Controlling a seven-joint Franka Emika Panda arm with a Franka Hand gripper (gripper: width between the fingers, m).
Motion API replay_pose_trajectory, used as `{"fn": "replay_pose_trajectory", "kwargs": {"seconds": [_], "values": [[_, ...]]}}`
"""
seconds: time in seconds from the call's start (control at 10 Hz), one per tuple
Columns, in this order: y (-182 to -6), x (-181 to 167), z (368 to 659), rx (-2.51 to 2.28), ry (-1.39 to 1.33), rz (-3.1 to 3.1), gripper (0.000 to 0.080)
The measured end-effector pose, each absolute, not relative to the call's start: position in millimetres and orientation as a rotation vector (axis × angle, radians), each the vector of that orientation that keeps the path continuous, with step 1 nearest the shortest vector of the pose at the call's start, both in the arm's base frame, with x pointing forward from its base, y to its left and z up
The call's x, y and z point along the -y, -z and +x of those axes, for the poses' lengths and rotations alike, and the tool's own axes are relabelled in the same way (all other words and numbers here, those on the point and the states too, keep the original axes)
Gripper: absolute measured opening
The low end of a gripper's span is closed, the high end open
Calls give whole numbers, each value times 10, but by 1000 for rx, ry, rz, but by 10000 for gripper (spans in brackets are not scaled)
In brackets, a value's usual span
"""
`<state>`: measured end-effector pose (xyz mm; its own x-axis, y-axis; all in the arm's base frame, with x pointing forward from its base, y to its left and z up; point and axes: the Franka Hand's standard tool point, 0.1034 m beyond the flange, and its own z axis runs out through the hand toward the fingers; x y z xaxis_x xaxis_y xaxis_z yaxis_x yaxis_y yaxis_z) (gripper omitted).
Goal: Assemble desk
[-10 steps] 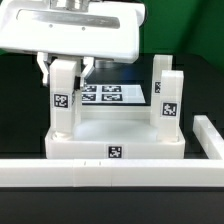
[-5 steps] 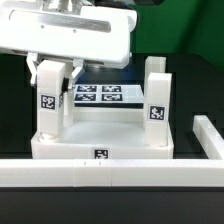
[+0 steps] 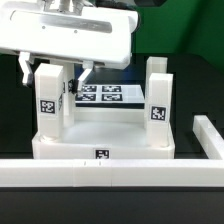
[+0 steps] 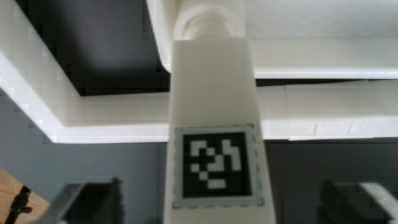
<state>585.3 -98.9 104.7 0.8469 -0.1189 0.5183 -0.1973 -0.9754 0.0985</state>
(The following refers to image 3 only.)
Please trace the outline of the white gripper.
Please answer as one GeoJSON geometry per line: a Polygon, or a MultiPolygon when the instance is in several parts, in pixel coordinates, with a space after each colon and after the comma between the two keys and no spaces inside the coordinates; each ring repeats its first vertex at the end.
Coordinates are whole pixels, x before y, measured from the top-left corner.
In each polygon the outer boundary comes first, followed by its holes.
{"type": "Polygon", "coordinates": [[[114,69],[129,65],[137,25],[135,11],[85,6],[76,15],[46,9],[39,1],[0,0],[0,52],[20,53],[22,84],[27,87],[33,83],[34,57],[83,63],[77,81],[81,95],[93,63],[114,69]]]}

